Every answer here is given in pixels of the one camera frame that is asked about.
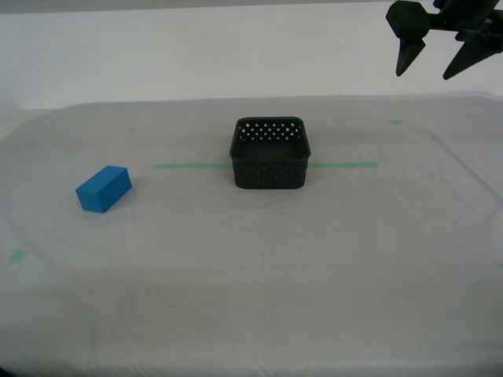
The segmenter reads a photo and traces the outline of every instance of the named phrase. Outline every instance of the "blue block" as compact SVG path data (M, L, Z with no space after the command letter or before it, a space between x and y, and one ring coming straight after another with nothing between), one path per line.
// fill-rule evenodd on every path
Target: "blue block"
M125 167L107 166L75 191L83 210L105 213L131 189Z

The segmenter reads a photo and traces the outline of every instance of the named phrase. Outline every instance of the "white wall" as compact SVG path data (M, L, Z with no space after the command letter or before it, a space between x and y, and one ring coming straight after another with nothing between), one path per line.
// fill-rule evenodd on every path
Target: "white wall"
M16 114L19 110L20 109L13 104L10 99L7 99L7 93L4 93L4 97L0 95L0 121Z
M101 10L173 9L209 6L320 4L365 0L0 0L0 13L89 12ZM379 2L383 0L366 0Z
M400 79L388 2L0 16L0 90L22 108L332 94L503 94L503 56L445 82L431 32Z

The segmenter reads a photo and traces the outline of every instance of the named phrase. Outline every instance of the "black plastic basket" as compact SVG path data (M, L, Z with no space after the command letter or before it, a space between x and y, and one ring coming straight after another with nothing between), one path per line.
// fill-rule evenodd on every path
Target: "black plastic basket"
M311 155L299 118L243 118L237 121L230 157L242 189L298 189L306 182Z

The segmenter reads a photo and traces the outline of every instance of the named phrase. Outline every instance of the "green tape line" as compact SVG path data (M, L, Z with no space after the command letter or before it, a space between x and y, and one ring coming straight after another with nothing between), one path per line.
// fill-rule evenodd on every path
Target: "green tape line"
M232 169L232 163L157 163L152 169Z
M310 163L307 167L314 169L374 169L379 163Z
M310 169L375 169L379 163L310 163ZM232 169L232 163L157 163L152 169Z
M11 265L18 265L23 261L24 258L26 258L26 254L28 252L26 250L21 250L21 249L16 249L13 251L13 253L10 255L9 263Z

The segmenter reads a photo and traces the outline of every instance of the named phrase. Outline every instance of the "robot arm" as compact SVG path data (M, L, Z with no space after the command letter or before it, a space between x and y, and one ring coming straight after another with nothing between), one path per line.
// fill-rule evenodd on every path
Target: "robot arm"
M503 10L494 7L499 0L434 0L439 13L427 13L418 2L397 1L386 19L400 38L396 66L402 75L425 47L423 38L430 31L456 31L456 40L464 42L443 74L445 80L495 53L503 52Z

